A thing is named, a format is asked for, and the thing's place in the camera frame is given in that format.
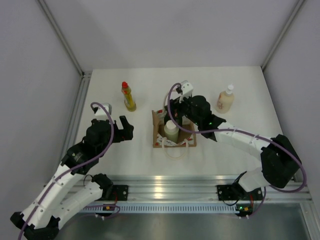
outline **white bottle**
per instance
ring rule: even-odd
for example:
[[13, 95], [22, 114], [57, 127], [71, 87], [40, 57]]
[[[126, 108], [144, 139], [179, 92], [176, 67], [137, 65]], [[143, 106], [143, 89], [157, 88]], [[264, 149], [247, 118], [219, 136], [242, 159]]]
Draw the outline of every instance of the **white bottle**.
[[218, 113], [225, 114], [229, 111], [232, 103], [234, 102], [235, 95], [233, 94], [232, 90], [234, 86], [230, 84], [226, 91], [222, 91], [219, 95], [218, 101], [215, 105], [215, 110]]
[[179, 128], [177, 128], [177, 126], [172, 122], [172, 120], [167, 121], [164, 126], [164, 136], [168, 140], [174, 143], [177, 143], [178, 135], [179, 135]]

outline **yellow bottle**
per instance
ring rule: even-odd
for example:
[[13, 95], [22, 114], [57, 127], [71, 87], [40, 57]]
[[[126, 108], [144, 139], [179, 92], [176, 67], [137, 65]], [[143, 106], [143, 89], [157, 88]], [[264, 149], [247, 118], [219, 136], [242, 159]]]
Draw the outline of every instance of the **yellow bottle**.
[[128, 86], [128, 83], [125, 81], [122, 83], [121, 92], [124, 95], [124, 105], [128, 109], [128, 111], [133, 112], [137, 109], [136, 103], [131, 95], [131, 88]]

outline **gray wall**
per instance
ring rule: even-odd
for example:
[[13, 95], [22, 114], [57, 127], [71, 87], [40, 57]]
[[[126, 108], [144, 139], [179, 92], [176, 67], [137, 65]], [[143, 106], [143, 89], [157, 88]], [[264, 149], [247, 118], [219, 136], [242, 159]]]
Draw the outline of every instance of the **gray wall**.
[[85, 70], [258, 66], [297, 0], [47, 0]]
[[0, 238], [57, 165], [80, 77], [35, 0], [0, 1]]
[[308, 0], [265, 71], [283, 132], [308, 174], [320, 213], [320, 1]]

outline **white table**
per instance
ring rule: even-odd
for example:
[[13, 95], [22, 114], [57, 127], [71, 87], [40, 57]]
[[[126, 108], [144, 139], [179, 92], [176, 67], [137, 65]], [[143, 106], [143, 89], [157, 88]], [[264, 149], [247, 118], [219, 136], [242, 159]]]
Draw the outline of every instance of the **white table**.
[[[153, 148], [151, 110], [162, 108], [166, 92], [174, 83], [188, 80], [193, 95], [203, 95], [213, 114], [231, 124], [262, 136], [282, 133], [278, 118], [259, 66], [96, 69], [92, 73], [76, 141], [81, 141], [94, 114], [91, 102], [110, 103], [112, 118], [125, 115], [134, 126], [133, 140], [113, 144], [100, 158], [90, 174], [113, 176], [220, 176], [238, 175], [253, 170], [261, 163], [232, 146], [197, 135], [197, 147], [190, 147], [180, 160], [167, 158], [161, 148]], [[121, 83], [128, 82], [136, 101], [135, 112], [127, 111]], [[213, 106], [221, 91], [234, 84], [235, 100], [226, 114], [218, 114]], [[170, 148], [173, 156], [184, 148]]]

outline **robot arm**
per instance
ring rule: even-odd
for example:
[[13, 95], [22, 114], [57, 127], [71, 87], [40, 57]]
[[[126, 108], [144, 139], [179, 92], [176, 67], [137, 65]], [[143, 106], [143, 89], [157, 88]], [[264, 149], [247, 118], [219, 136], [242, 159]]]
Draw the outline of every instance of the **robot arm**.
[[284, 147], [299, 160], [287, 137], [281, 134], [277, 137], [263, 137], [233, 126], [212, 114], [211, 106], [204, 96], [192, 96], [193, 87], [187, 81], [182, 82], [176, 91], [181, 96], [169, 101], [171, 116], [176, 122], [181, 123], [182, 117], [186, 116], [197, 125], [199, 133], [205, 138], [232, 145], [261, 161], [262, 167], [241, 174], [235, 181], [234, 190], [240, 198], [245, 193], [269, 185], [284, 188], [299, 169], [288, 154], [272, 144]]
[[[102, 106], [111, 112], [109, 104]], [[16, 227], [24, 231], [28, 240], [54, 239], [72, 216], [89, 203], [101, 197], [108, 198], [111, 194], [113, 182], [105, 174], [98, 174], [82, 190], [63, 201], [69, 190], [99, 162], [97, 156], [109, 146], [111, 124], [112, 143], [133, 138], [134, 127], [125, 116], [119, 117], [123, 129], [118, 129], [116, 121], [113, 123], [105, 120], [106, 113], [102, 113], [104, 110], [101, 107], [93, 110], [96, 118], [91, 121], [82, 141], [67, 150], [54, 176], [34, 202], [22, 212], [15, 212], [10, 218]]]

